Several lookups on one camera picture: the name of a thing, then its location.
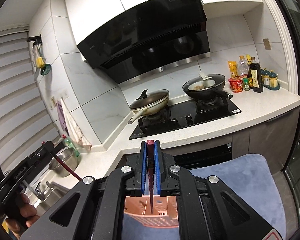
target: frying pan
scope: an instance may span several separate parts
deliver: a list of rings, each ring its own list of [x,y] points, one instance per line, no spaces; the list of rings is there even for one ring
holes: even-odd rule
[[[193,78],[189,80],[187,83],[185,83],[182,86],[183,91],[191,98],[193,99],[199,99],[204,101],[210,101],[213,100],[216,96],[223,96],[226,98],[231,99],[233,97],[232,94],[223,91],[223,88],[225,87],[226,83],[226,77],[221,74],[210,74],[207,75],[211,77],[209,80],[215,81],[215,84],[211,87],[207,87],[200,90],[190,90],[189,87],[196,83],[202,81],[201,77]]]
[[[147,116],[156,114],[160,110],[164,109],[169,101],[169,90],[162,89],[151,92],[147,95],[147,89],[143,90],[141,96],[134,100],[129,106],[130,110],[135,115],[128,121],[128,124],[132,124],[140,116]]]

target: plastic basket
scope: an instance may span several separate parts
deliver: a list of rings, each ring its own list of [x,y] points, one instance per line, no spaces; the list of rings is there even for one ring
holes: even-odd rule
[[[124,213],[130,215],[146,227],[178,227],[177,200],[175,196],[153,197],[153,214],[150,209],[150,197],[126,197]]]

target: stainless steel bowl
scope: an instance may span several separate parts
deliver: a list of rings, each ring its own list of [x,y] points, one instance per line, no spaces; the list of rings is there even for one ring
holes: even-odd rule
[[[78,166],[78,160],[75,156],[73,148],[65,148],[58,152],[57,156],[71,169],[75,170]],[[66,177],[70,174],[56,159],[52,159],[49,164],[49,170],[54,171],[56,174],[61,177]]]

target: silver screw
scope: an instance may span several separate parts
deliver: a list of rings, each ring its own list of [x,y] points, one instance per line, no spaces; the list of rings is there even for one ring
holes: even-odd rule
[[[121,168],[121,171],[124,173],[130,172],[132,170],[132,168],[130,166],[123,166]]]
[[[178,172],[178,171],[180,171],[180,167],[178,165],[172,165],[170,167],[170,171],[172,171],[172,172]]]
[[[210,176],[209,181],[211,183],[217,183],[219,181],[219,178],[217,176]]]
[[[85,177],[85,178],[83,178],[83,183],[84,184],[90,184],[91,182],[93,182],[93,178],[91,178],[91,177]]]

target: metal pot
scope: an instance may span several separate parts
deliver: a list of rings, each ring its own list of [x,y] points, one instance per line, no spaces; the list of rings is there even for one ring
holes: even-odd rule
[[[78,166],[78,160],[75,156],[74,149],[72,147],[67,147],[58,152],[57,156],[71,169],[75,170]],[[61,177],[66,177],[70,173],[56,159],[52,159],[49,164],[49,170],[54,171]]]
[[[156,114],[164,109],[169,101],[169,90],[162,89],[151,92],[147,95],[147,89],[143,90],[141,96],[130,105],[130,110],[135,115],[128,121],[132,124],[140,116]]]
[[[210,87],[206,87],[204,89],[200,90],[190,90],[189,87],[199,81],[202,81],[201,77],[193,78],[189,80],[187,83],[185,83],[182,86],[183,91],[191,98],[193,99],[200,99],[200,100],[213,100],[216,96],[223,96],[231,99],[233,97],[232,94],[223,91],[223,88],[225,87],[226,83],[226,77],[221,74],[210,74],[207,75],[211,77],[210,80],[215,81],[215,84]]]

